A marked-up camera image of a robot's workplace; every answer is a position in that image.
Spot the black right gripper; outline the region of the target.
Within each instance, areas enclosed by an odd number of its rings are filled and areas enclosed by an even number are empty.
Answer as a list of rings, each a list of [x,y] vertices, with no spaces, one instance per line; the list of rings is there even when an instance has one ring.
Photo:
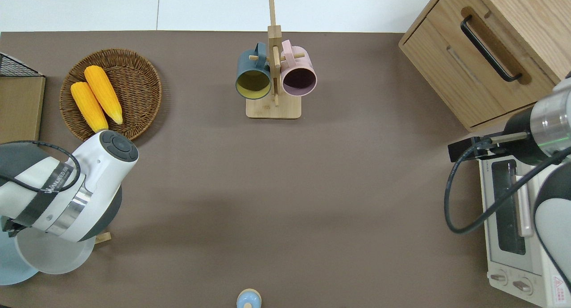
[[[498,143],[493,143],[489,137],[472,136],[448,145],[450,162],[455,163],[466,150],[482,141],[485,144],[473,150],[465,160],[488,160],[505,156],[505,149],[500,147]]]

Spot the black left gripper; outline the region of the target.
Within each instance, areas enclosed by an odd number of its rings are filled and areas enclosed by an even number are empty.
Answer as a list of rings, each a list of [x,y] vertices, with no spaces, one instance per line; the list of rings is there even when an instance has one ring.
[[[1,231],[8,233],[9,238],[16,237],[17,233],[23,230],[20,223],[14,222],[12,218],[1,216]]]

